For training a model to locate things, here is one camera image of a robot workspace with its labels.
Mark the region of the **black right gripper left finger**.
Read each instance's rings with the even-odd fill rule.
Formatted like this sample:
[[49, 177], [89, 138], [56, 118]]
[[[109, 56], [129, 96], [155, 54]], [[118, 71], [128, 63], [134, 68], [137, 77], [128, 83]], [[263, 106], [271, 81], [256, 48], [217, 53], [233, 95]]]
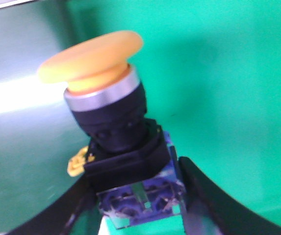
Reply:
[[99, 233], [97, 197], [85, 175], [82, 175], [53, 204], [7, 234], [69, 235], [82, 214], [86, 217], [85, 234], [97, 235]]

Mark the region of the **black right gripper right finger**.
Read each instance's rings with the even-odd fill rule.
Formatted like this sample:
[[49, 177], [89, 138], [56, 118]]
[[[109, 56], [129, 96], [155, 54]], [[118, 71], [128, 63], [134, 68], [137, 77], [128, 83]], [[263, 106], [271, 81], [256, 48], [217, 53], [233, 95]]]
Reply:
[[223, 235], [281, 235], [281, 226], [248, 209], [211, 181], [188, 157], [179, 158], [186, 188], [188, 235], [197, 231], [194, 215], [205, 212]]

